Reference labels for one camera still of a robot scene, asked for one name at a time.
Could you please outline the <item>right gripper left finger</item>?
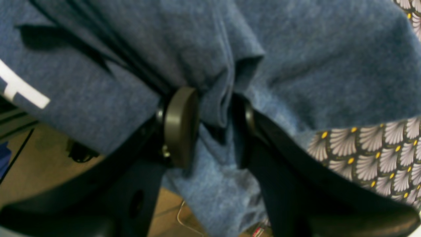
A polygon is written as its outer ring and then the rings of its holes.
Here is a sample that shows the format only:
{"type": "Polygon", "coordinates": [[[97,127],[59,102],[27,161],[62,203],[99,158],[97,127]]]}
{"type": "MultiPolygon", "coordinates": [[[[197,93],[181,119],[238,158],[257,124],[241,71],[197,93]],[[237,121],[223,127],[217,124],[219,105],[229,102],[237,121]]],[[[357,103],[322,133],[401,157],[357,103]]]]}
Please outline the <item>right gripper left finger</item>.
{"type": "Polygon", "coordinates": [[[101,163],[32,198],[6,205],[1,227],[18,237],[145,237],[164,173],[191,168],[199,95],[182,87],[101,163]]]}

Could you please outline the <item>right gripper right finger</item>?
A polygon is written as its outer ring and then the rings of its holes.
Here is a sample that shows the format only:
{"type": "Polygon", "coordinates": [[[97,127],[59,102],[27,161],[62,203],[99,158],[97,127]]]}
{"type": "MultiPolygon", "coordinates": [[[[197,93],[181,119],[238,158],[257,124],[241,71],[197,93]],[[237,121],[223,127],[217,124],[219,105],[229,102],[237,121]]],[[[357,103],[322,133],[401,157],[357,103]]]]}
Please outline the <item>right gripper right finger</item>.
{"type": "Polygon", "coordinates": [[[340,177],[314,160],[272,120],[233,95],[239,168],[259,182],[275,237],[408,237],[417,211],[340,177]]]}

